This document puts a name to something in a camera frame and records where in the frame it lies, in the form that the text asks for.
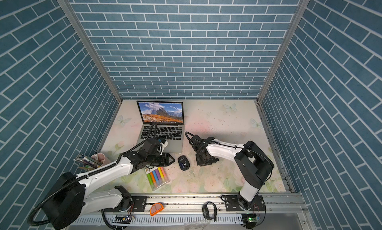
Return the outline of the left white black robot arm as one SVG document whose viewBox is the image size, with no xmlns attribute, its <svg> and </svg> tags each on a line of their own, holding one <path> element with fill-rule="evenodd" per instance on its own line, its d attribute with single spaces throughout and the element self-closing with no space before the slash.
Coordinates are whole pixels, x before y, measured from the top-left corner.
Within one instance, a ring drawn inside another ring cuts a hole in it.
<svg viewBox="0 0 382 230">
<path fill-rule="evenodd" d="M 30 226 L 52 224 L 60 230 L 87 213 L 104 213 L 106 209 L 131 211 L 134 203 L 123 186 L 104 192 L 97 192 L 97 189 L 145 167 L 167 167 L 174 163 L 175 159 L 164 152 L 167 139 L 157 136 L 156 132 L 157 125 L 151 125 L 146 138 L 103 167 L 77 175 L 71 172 L 61 175 L 46 197 L 31 211 L 27 223 Z"/>
</svg>

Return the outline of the black wireless mouse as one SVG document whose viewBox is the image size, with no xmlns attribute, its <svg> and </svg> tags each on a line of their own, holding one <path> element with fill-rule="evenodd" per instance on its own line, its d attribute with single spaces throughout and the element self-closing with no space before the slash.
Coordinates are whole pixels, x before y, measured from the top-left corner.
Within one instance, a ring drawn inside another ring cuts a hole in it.
<svg viewBox="0 0 382 230">
<path fill-rule="evenodd" d="M 190 168 L 190 162 L 185 155 L 178 158 L 178 164 L 182 171 L 187 171 Z"/>
</svg>

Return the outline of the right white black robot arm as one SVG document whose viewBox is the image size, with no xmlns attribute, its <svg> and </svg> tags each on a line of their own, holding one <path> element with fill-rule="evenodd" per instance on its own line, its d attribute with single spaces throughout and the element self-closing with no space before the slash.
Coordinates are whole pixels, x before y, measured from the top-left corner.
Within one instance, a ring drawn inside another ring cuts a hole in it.
<svg viewBox="0 0 382 230">
<path fill-rule="evenodd" d="M 214 137 L 202 139 L 198 135 L 185 132 L 185 137 L 196 152 L 198 166 L 207 166 L 221 158 L 237 164 L 245 183 L 237 195 L 238 204 L 244 210 L 255 205 L 255 197 L 272 175 L 274 164 L 259 146 L 248 141 L 246 144 L 234 144 L 220 141 Z"/>
</svg>

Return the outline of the silver laptop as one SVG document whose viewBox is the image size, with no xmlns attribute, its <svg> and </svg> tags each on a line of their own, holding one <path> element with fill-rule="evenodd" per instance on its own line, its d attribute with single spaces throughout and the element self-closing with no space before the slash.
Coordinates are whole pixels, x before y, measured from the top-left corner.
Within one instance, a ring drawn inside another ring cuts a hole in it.
<svg viewBox="0 0 382 230">
<path fill-rule="evenodd" d="M 138 143 L 145 138 L 164 138 L 166 153 L 181 153 L 185 132 L 184 104 L 182 102 L 137 101 L 143 122 Z"/>
</svg>

